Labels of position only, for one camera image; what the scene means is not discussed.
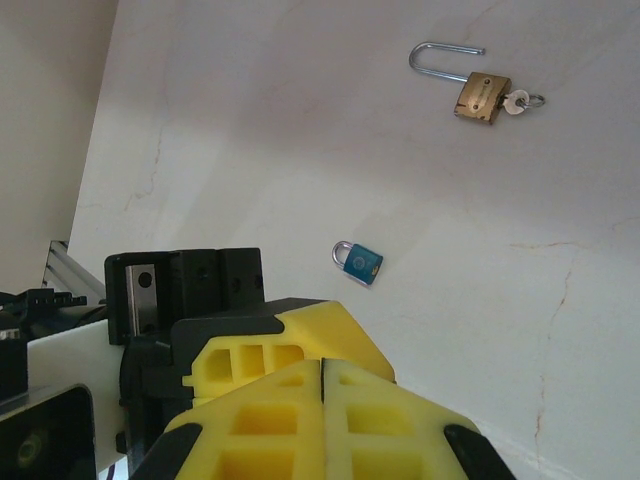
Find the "black plastic part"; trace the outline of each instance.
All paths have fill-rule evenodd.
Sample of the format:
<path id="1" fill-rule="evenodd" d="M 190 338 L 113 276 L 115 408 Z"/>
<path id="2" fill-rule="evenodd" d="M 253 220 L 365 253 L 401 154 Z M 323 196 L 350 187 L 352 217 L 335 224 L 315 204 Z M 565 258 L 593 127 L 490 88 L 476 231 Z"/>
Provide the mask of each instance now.
<path id="1" fill-rule="evenodd" d="M 201 432 L 201 425 L 187 423 L 165 433 L 129 480 L 174 480 Z"/>
<path id="2" fill-rule="evenodd" d="M 116 452 L 127 454 L 127 437 L 124 432 L 116 433 Z"/>
<path id="3" fill-rule="evenodd" d="M 0 331 L 18 328 L 19 322 L 16 318 L 0 311 Z M 24 336 L 0 340 L 0 402 L 27 391 L 27 367 L 27 340 Z"/>
<path id="4" fill-rule="evenodd" d="M 276 315 L 322 301 L 284 298 L 218 313 L 208 318 L 182 320 L 171 329 L 174 363 L 181 375 L 189 375 L 191 364 L 211 338 L 282 333 L 284 325 L 275 318 Z"/>
<path id="5" fill-rule="evenodd" d="M 120 404 L 125 407 L 124 443 L 130 472 L 136 470 L 167 424 L 191 406 L 191 389 L 182 387 L 171 363 L 168 343 L 158 338 L 136 337 L 125 348 L 120 364 Z"/>
<path id="6" fill-rule="evenodd" d="M 0 292 L 0 305 L 15 302 L 16 296 L 13 293 Z"/>
<path id="7" fill-rule="evenodd" d="M 19 320 L 20 330 L 27 340 L 34 340 L 78 326 L 79 319 L 91 311 L 90 307 L 83 308 L 85 305 L 87 297 L 37 288 L 13 297 L 4 304 L 3 311 Z"/>
<path id="8" fill-rule="evenodd" d="M 262 263 L 257 248 L 123 253 L 105 260 L 109 342 L 131 337 L 126 268 L 153 265 L 158 331 L 184 318 L 210 315 L 264 302 Z"/>
<path id="9" fill-rule="evenodd" d="M 462 425 L 447 425 L 444 435 L 469 480 L 515 480 L 486 437 Z"/>
<path id="10" fill-rule="evenodd" d="M 3 416 L 0 478 L 95 479 L 92 408 L 89 391 L 78 386 Z"/>

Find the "white floor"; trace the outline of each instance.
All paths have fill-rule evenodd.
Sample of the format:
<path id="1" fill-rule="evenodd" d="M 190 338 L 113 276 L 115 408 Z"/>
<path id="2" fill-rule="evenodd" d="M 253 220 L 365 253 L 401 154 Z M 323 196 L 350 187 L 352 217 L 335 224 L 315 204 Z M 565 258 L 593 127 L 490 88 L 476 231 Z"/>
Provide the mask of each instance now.
<path id="1" fill-rule="evenodd" d="M 70 254 L 258 246 L 521 479 L 640 467 L 640 2 L 121 0 Z M 486 127 L 456 73 L 548 97 Z M 338 240 L 385 256 L 370 290 Z"/>

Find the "padlock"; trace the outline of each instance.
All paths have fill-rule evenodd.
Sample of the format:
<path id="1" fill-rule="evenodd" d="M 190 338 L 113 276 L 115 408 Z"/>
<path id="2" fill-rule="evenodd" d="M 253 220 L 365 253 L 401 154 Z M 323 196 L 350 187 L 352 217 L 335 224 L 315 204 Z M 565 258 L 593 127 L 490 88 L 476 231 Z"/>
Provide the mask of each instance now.
<path id="1" fill-rule="evenodd" d="M 511 89 L 511 79 L 488 73 L 471 72 L 453 110 L 456 117 L 473 118 L 492 124 Z"/>
<path id="2" fill-rule="evenodd" d="M 480 72 L 472 72 L 471 75 L 465 77 L 464 75 L 426 68 L 418 63 L 418 55 L 426 49 L 484 55 L 484 48 L 423 42 L 416 45 L 409 54 L 409 65 L 416 72 L 464 83 L 453 109 L 453 113 L 457 117 L 472 118 L 491 125 L 503 106 L 509 114 L 519 115 L 528 109 L 538 108 L 545 104 L 546 100 L 542 95 L 529 94 L 524 90 L 516 90 L 517 95 L 515 95 L 516 92 L 509 94 L 511 79 L 507 77 Z"/>
<path id="3" fill-rule="evenodd" d="M 341 262 L 340 250 L 348 250 L 347 259 Z M 333 261 L 347 275 L 364 285 L 371 285 L 378 275 L 383 257 L 357 243 L 338 242 L 333 247 Z"/>

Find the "white surface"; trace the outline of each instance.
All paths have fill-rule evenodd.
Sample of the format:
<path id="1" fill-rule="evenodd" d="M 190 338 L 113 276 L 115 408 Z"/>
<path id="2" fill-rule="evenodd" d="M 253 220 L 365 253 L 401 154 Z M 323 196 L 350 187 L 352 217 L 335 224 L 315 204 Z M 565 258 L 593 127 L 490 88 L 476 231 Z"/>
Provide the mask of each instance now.
<path id="1" fill-rule="evenodd" d="M 108 480 L 107 477 L 109 475 L 109 469 L 103 470 L 98 475 L 98 480 Z M 113 480 L 128 480 L 129 479 L 129 470 L 127 467 L 127 459 L 122 458 L 116 464 L 116 471 L 113 476 Z"/>
<path id="2" fill-rule="evenodd" d="M 98 471 L 122 457 L 115 451 L 116 433 L 124 429 L 118 405 L 122 351 L 109 345 L 106 320 L 29 342 L 29 388 L 78 383 L 89 388 Z"/>
<path id="3" fill-rule="evenodd" d="M 519 478 L 636 478 L 639 8 L 121 0 L 69 252 L 259 246 L 270 299 L 342 301 Z M 548 104 L 455 118 L 424 40 Z M 338 240 L 385 256 L 371 290 Z"/>
<path id="4" fill-rule="evenodd" d="M 0 291 L 39 287 L 69 239 L 116 3 L 0 1 Z"/>

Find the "brass padlock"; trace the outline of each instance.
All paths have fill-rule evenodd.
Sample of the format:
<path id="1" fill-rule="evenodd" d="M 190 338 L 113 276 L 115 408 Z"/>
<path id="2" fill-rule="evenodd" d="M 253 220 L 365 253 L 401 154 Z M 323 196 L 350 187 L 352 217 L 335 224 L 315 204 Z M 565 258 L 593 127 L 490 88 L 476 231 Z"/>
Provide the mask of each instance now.
<path id="1" fill-rule="evenodd" d="M 504 97 L 511 90 L 511 79 L 473 72 L 462 87 L 453 113 L 492 124 L 500 113 Z"/>
<path id="2" fill-rule="evenodd" d="M 427 75 L 464 83 L 458 102 L 453 110 L 457 117 L 472 118 L 491 125 L 498 117 L 503 106 L 511 115 L 518 115 L 529 108 L 541 107 L 545 103 L 545 98 L 541 95 L 529 95 L 523 90 L 509 94 L 511 79 L 507 77 L 481 72 L 473 72 L 468 77 L 465 77 L 421 67 L 417 63 L 417 57 L 422 50 L 427 48 L 470 53 L 472 55 L 484 55 L 484 48 L 424 42 L 417 45 L 409 55 L 409 65 L 414 70 Z"/>

